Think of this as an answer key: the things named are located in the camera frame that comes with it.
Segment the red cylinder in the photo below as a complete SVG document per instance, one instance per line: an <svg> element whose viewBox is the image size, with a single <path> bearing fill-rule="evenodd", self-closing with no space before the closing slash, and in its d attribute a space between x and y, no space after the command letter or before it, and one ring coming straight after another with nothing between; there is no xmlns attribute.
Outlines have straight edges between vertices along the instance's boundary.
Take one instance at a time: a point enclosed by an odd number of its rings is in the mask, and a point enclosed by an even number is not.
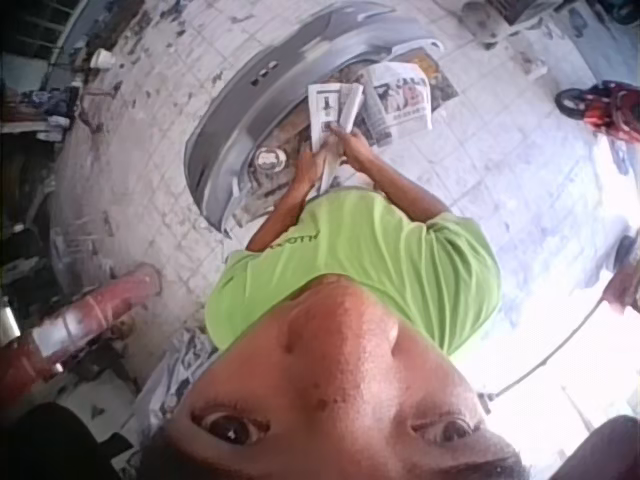
<svg viewBox="0 0 640 480"><path fill-rule="evenodd" d="M143 264L46 318L0 349L0 409L7 408L55 365L161 291L155 267Z"/></svg>

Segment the tire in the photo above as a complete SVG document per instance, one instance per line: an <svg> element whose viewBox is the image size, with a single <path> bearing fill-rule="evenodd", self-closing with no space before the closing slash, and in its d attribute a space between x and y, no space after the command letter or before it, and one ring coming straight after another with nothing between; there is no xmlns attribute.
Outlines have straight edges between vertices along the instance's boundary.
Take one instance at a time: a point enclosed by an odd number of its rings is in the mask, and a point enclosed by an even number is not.
<svg viewBox="0 0 640 480"><path fill-rule="evenodd" d="M584 90L569 88L556 95L556 107L565 117L572 120L584 120L587 111L587 101Z"/></svg>

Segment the silver car bumper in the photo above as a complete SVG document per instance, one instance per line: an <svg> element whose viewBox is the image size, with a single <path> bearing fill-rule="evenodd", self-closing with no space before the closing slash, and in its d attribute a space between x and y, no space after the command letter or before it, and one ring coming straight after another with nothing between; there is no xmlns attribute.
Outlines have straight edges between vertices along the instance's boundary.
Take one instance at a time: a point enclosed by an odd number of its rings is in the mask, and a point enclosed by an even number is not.
<svg viewBox="0 0 640 480"><path fill-rule="evenodd" d="M307 86L361 61L434 48L415 19L373 2L319 12L280 45L249 60L209 106L187 141L184 168L202 215L219 232L245 198L258 145L307 95Z"/></svg>

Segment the eye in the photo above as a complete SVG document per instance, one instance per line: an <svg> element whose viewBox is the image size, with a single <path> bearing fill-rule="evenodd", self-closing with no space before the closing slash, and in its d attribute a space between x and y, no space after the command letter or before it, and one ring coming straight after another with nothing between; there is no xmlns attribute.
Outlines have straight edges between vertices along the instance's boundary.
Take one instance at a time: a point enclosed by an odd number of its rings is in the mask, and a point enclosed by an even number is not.
<svg viewBox="0 0 640 480"><path fill-rule="evenodd" d="M200 427L223 442L239 446L257 442L269 430L262 422L224 412L206 416Z"/></svg>
<svg viewBox="0 0 640 480"><path fill-rule="evenodd" d="M435 444L452 443L473 434L473 428L460 418L428 425L419 425L414 427L413 430L423 440Z"/></svg>

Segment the cable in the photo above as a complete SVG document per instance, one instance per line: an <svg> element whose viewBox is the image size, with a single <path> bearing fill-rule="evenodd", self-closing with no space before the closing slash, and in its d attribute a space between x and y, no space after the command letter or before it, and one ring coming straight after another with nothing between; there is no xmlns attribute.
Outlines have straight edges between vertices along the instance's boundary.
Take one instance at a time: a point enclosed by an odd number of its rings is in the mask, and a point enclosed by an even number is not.
<svg viewBox="0 0 640 480"><path fill-rule="evenodd" d="M540 361L535 367L533 367L531 370L529 370L527 373L525 373L524 375L522 375L520 378L518 378L517 380L511 382L509 385L507 385L506 387L504 387L502 390L500 390L498 393L494 394L494 395L490 395L490 400L495 400L497 398L500 398L502 395L504 395L505 393L509 392L510 390L512 390L513 388L517 387L518 385L520 385L522 382L524 382L527 378L529 378L531 375L533 375L534 373L536 373L538 370L540 370L542 367L544 367L549 360L551 360L556 353L558 353L567 343L569 343L571 341L571 339L573 337L576 336L576 334L582 330L582 327L584 327L587 322L589 320L591 320L591 317L593 317L593 315L596 313L596 311L598 310L598 308L600 307L600 305L602 305L604 300L602 300L602 298L600 300L598 300L598 302L594 305L594 307L589 311L589 313L587 314L586 317L584 317L584 319L582 320L582 322L580 322L580 324L573 329L573 331L569 334L569 336L567 338L565 338L562 342L560 342L560 345L558 345L556 348L554 348L551 353L549 353L549 355L547 355L546 357L544 357L542 359L542 361Z"/></svg>

